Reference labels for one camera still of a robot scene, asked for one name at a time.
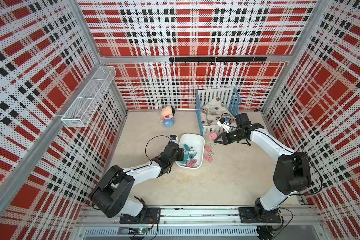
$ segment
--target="red plaid pattern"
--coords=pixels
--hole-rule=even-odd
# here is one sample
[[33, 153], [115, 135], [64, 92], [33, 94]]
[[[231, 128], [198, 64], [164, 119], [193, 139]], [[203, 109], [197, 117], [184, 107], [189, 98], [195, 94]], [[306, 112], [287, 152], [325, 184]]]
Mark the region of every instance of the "red plaid pattern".
[[306, 199], [332, 237], [360, 239], [360, 1], [331, 0], [305, 48], [266, 115], [320, 171]]
[[236, 87], [241, 109], [259, 109], [284, 63], [130, 63], [112, 65], [129, 109], [195, 108], [196, 90]]
[[[93, 66], [65, 1], [0, 1], [0, 187]], [[107, 93], [89, 127], [61, 129], [0, 217], [0, 239], [70, 238], [122, 119], [115, 105]]]
[[316, 3], [78, 2], [103, 56], [289, 54]]

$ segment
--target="stuffed toy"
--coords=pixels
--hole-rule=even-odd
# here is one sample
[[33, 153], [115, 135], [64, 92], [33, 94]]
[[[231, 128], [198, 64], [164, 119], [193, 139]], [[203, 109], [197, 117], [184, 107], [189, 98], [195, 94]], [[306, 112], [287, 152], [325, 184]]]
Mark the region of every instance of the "stuffed toy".
[[160, 111], [161, 124], [165, 127], [173, 126], [173, 116], [175, 115], [175, 109], [171, 106], [166, 106]]

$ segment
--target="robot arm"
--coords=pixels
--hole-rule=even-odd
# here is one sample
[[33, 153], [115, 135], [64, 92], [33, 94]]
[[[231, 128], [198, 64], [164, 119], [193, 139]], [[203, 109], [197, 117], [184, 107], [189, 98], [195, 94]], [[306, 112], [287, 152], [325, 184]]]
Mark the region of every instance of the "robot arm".
[[[235, 120], [236, 130], [221, 133], [214, 142], [227, 145], [247, 139], [259, 145], [276, 161], [274, 186], [256, 200], [254, 207], [257, 218], [265, 222], [285, 199], [311, 185], [309, 157], [304, 152], [295, 152], [279, 142], [259, 123], [251, 123], [246, 113], [235, 116]], [[224, 119], [220, 123], [228, 126]]]
[[142, 199], [128, 197], [132, 187], [169, 173], [175, 161], [183, 161], [183, 159], [183, 149], [178, 146], [176, 136], [171, 135], [171, 141], [164, 151], [150, 162], [126, 169], [117, 165], [112, 166], [89, 197], [108, 218], [121, 213], [137, 217], [137, 221], [142, 221], [145, 217], [145, 203]]

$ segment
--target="patterned blanket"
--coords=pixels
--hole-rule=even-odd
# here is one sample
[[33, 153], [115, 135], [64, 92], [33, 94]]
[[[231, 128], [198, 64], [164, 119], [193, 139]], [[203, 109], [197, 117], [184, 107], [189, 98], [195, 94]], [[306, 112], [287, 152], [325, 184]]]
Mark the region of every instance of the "patterned blanket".
[[[231, 116], [231, 123], [235, 122], [234, 116], [231, 115], [228, 109], [221, 103], [220, 98], [214, 98], [206, 103], [201, 109], [201, 120], [203, 126], [217, 125], [223, 113], [228, 113]], [[228, 114], [224, 114], [223, 118], [230, 119]]]

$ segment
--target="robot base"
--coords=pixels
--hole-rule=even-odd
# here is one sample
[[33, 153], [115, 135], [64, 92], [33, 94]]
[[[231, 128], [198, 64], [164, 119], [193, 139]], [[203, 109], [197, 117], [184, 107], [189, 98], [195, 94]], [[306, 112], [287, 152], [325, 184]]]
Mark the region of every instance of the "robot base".
[[259, 234], [257, 238], [260, 240], [270, 240], [275, 236], [272, 226], [257, 227], [257, 233]]
[[256, 216], [254, 207], [239, 207], [241, 223], [281, 223], [279, 213], [276, 209], [267, 212], [269, 213], [267, 214], [267, 219], [259, 219], [259, 217]]
[[160, 222], [160, 213], [161, 208], [159, 207], [149, 207], [146, 208], [146, 211], [144, 209], [140, 212], [139, 215], [136, 217], [133, 217], [128, 214], [122, 214], [120, 217], [120, 224], [136, 224], [136, 223], [147, 223], [150, 224], [151, 218], [154, 220], [154, 224]]

